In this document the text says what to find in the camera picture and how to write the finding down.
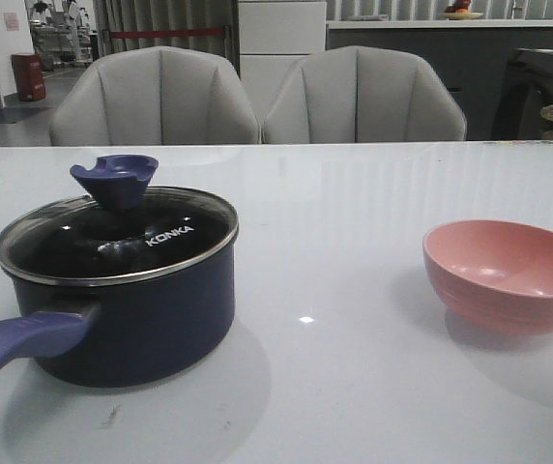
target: trash bin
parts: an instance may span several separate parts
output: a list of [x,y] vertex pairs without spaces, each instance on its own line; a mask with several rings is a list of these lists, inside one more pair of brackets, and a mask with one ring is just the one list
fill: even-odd
[[22,102],[42,100],[46,90],[40,56],[35,53],[15,53],[12,61],[18,99]]

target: chair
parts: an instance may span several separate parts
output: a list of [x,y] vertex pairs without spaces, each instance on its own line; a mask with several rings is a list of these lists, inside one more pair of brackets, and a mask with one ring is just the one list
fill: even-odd
[[52,145],[259,143],[240,78],[221,56],[154,46],[92,64],[55,111]]
[[346,46],[308,55],[285,76],[265,143],[463,140],[466,120],[423,58]]

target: blue lid knob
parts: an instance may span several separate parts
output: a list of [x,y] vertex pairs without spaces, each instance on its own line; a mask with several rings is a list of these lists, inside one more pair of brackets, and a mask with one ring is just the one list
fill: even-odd
[[71,175],[106,210],[125,211],[141,203],[159,162],[144,155],[98,157],[96,166],[71,167]]

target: white table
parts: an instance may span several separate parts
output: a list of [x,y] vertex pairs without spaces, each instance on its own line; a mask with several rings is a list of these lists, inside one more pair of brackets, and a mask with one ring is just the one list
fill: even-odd
[[[0,372],[0,464],[553,463],[553,334],[448,313],[422,235],[458,218],[553,229],[553,144],[0,148],[0,230],[81,194],[107,153],[237,208],[237,316],[217,350],[141,388],[31,360]],[[16,315],[0,270],[0,319]]]

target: bowl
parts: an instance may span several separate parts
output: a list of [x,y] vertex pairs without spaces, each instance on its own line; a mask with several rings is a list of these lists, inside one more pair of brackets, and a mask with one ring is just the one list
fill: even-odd
[[471,219],[445,223],[422,241],[433,289],[454,312],[503,334],[553,333],[553,232]]

